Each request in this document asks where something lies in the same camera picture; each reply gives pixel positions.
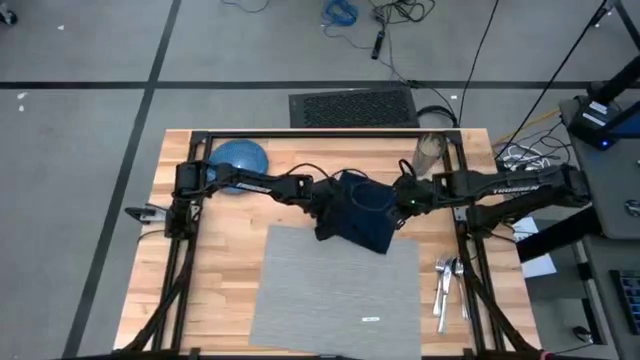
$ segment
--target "blue bowl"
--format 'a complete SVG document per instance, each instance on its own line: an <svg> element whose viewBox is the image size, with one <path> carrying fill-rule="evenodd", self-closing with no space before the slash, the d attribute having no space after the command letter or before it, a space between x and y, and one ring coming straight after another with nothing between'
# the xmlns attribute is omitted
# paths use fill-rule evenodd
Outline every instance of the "blue bowl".
<svg viewBox="0 0 640 360"><path fill-rule="evenodd" d="M236 139L228 141L213 151L209 156L209 162L213 164L229 163L239 169L255 171L266 174L269 169L269 159L264 149L251 140ZM207 182L216 178L213 169L207 170ZM225 194L238 195L246 190L227 187L221 190Z"/></svg>

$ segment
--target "white paper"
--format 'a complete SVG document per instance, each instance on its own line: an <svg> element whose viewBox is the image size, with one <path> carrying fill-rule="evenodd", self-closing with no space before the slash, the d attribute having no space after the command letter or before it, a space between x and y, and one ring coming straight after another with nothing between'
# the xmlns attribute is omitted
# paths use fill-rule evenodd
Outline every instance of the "white paper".
<svg viewBox="0 0 640 360"><path fill-rule="evenodd" d="M515 230L513 237L516 239L516 242L538 232L538 227L532 217L522 218L520 221L513 224L513 229ZM555 265L553 265L551 256L549 256L549 254L545 254L523 263L522 272L524 273L525 278L532 278L536 276L555 274L557 270Z"/></svg>

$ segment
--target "gray fabric mat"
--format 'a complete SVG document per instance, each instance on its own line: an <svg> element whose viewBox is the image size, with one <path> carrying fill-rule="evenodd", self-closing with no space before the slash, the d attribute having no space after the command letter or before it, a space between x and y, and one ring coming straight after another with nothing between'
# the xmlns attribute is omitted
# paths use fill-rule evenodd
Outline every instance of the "gray fabric mat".
<svg viewBox="0 0 640 360"><path fill-rule="evenodd" d="M379 255L312 229L271 226L251 345L358 359L420 358L418 244Z"/></svg>

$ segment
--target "silverware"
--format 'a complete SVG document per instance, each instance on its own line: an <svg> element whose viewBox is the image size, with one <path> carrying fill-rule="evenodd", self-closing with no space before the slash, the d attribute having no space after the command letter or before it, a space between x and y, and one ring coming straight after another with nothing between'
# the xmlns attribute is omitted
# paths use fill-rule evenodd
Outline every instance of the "silverware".
<svg viewBox="0 0 640 360"><path fill-rule="evenodd" d="M447 297L449 296L449 285L451 285L451 261L447 259L447 263L444 266L444 272L442 273L442 313L440 314L440 320L438 321L438 334L444 334L447 326Z"/></svg>
<svg viewBox="0 0 640 360"><path fill-rule="evenodd" d="M433 302L433 315L440 316L442 312L442 273L444 273L444 267L447 264L447 258L439 257L436 260L436 272L438 273L438 286L436 288L436 299Z"/></svg>
<svg viewBox="0 0 640 360"><path fill-rule="evenodd" d="M456 259L456 266L453 274L456 276L456 282L458 283L458 289L460 290L460 303L462 304L462 318L469 319L469 309L467 309L467 299L464 296L464 287L462 286L464 276L464 266L460 258Z"/></svg>

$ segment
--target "wooden tabletop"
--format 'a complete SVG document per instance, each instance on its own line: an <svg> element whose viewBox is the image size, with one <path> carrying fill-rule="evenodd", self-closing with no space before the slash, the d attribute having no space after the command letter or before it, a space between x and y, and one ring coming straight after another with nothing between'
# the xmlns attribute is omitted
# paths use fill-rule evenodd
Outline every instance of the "wooden tabletop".
<svg viewBox="0 0 640 360"><path fill-rule="evenodd" d="M489 137L485 129L461 130L469 169L495 172ZM166 132L149 202L171 204L175 166L186 160L191 130ZM226 140L215 140L214 148ZM391 184L398 176L398 160L410 160L416 145L411 138L261 138L255 139L269 157L269 174L281 174L296 164L310 162L333 173L357 167L376 181ZM300 169L322 176L312 168ZM432 171L443 171L441 163ZM501 201L500 197L483 203ZM284 206L260 194L228 196L217 193L205 200L194 273L189 293L182 351L200 347L203 354L295 354L249 346L251 321L267 229L271 224L314 227L314 220L294 206ZM163 224L145 226L143 233L162 229ZM511 236L506 228L496 233ZM447 312L447 334L436 332L437 318L431 314L439 255L457 253L451 210L442 209L410 219L398 237L420 244L421 329L423 355L459 355L473 347L470 324L462 319L458 291L452 288ZM485 240L496 300L513 325L532 345L540 346L515 245L497 238ZM115 348L126 345L141 329L158 304L169 251L169 240L161 233L141 240L116 337ZM173 313L168 324L172 324ZM492 340L483 311L483 328L489 348ZM170 335L165 336L168 347Z"/></svg>

